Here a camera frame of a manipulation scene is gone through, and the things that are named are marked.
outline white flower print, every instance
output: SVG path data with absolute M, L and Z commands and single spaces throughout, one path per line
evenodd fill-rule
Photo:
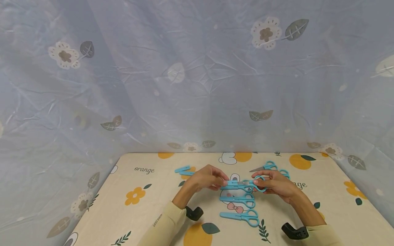
M 49 56 L 56 60 L 59 67 L 63 69 L 79 68 L 79 52 L 70 48 L 65 42 L 57 42 L 55 47 L 48 48 Z
M 276 40 L 282 35 L 282 29 L 279 27 L 279 19 L 268 17 L 265 22 L 256 21 L 251 29 L 253 36 L 252 43 L 254 47 L 266 50 L 272 50 L 276 46 Z
M 183 152 L 199 152 L 201 147 L 195 142 L 187 142 L 183 145 Z
M 326 153 L 338 161 L 345 159 L 345 156 L 342 155 L 342 149 L 334 143 L 325 145 L 320 149 L 320 152 Z
M 89 192 L 87 194 L 82 193 L 79 195 L 78 200 L 74 201 L 71 205 L 71 212 L 75 214 L 77 219 L 81 219 L 82 215 L 88 209 L 90 203 L 93 200 L 93 193 Z

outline scissors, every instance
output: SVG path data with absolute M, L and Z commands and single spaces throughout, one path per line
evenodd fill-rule
M 227 218 L 227 219 L 232 219 L 232 220 L 244 220 L 251 227 L 257 227 L 260 223 L 260 221 L 258 220 L 258 213 L 254 209 L 249 209 L 245 213 L 242 213 L 242 214 L 221 212 L 219 215 L 222 218 Z
M 260 170 L 278 170 L 278 166 L 273 162 L 273 161 L 267 161 L 266 164 L 262 167 L 250 170 L 249 172 L 257 172 Z M 287 170 L 285 169 L 280 169 L 278 170 L 283 176 L 286 178 L 290 179 L 290 174 Z
M 255 179 L 259 179 L 259 178 L 262 180 L 265 180 L 265 178 L 260 175 L 257 175 L 255 177 Z M 266 188 L 260 190 L 257 185 L 253 184 L 253 180 L 244 180 L 241 182 L 238 182 L 236 180 L 230 180 L 230 181 L 227 181 L 226 186 L 222 186 L 220 189 L 221 190 L 239 190 L 239 189 L 241 189 L 241 190 L 246 191 L 247 193 L 252 193 L 252 191 L 253 191 L 252 188 L 256 188 L 256 190 L 258 190 L 260 192 L 264 192 L 267 190 Z
M 250 209 L 252 209 L 256 206 L 255 197 L 249 193 L 246 193 L 243 196 L 235 196 L 235 197 L 221 196 L 219 198 L 219 200 L 221 200 L 222 202 L 242 203 L 242 204 L 245 204 L 245 206 L 247 206 Z

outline scissors blade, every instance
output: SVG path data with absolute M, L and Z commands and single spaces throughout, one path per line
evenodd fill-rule
M 262 166 L 262 167 L 250 170 L 249 172 L 257 172 L 257 171 L 260 171 L 260 170 L 265 170 L 265 168 Z

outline sleeve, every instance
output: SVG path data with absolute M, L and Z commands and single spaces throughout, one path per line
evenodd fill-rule
M 168 246 L 185 223 L 186 209 L 180 209 L 172 202 L 143 235 L 138 246 Z
M 307 226 L 309 237 L 301 240 L 303 246 L 344 246 L 330 225 Z

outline cartoon character print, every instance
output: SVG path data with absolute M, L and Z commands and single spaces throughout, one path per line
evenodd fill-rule
M 238 174 L 232 174 L 230 180 L 240 181 L 240 176 Z M 247 192 L 244 190 L 222 190 L 220 196 L 226 197 L 239 197 L 245 195 Z M 248 210 L 249 208 L 243 203 L 232 203 L 232 202 L 223 202 L 227 204 L 228 210 L 235 210 L 237 213 L 241 214 L 243 211 Z

